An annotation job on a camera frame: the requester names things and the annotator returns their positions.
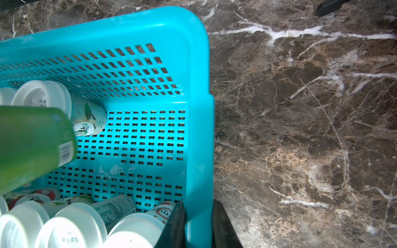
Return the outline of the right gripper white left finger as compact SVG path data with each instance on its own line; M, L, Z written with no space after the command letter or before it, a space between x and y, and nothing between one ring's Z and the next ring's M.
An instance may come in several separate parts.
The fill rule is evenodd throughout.
M174 207L155 248L185 248L186 211L183 202Z

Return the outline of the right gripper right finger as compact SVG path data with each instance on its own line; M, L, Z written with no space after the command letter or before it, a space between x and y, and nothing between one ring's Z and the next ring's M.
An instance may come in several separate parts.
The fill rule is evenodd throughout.
M213 248L243 248L223 204L214 199L213 203Z

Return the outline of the white yogurt cup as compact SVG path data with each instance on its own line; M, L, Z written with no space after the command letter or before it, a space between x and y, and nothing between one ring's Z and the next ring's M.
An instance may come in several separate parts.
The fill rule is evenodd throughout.
M136 212L133 199L119 195L93 204L73 203L60 210L40 230L36 248L98 248L111 229Z
M10 87L0 88L0 105L11 105L16 90Z
M77 141L58 108L1 106L1 194L75 159Z
M1 195L1 215L12 210L16 205L33 200L38 203L46 203L61 199L60 192L56 188L41 188L23 190Z
M103 248L153 248L176 203L164 201L146 213L133 213L120 220L102 244Z
M49 202L24 201L1 216L2 248L33 248L46 222L60 210L73 203L93 204L88 195L80 195Z
M69 118L75 136L97 135L106 126L107 115L103 107L70 93L63 84L55 81L24 83L16 91L11 104L58 108Z

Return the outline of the teal plastic basket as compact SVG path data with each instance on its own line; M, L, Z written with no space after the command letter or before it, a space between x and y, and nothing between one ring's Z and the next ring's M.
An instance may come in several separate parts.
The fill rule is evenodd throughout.
M186 245L212 245L215 103L209 40L187 9L162 7L1 42L1 86L52 80L107 112L77 158L31 183L70 197L131 196L139 212L181 201Z

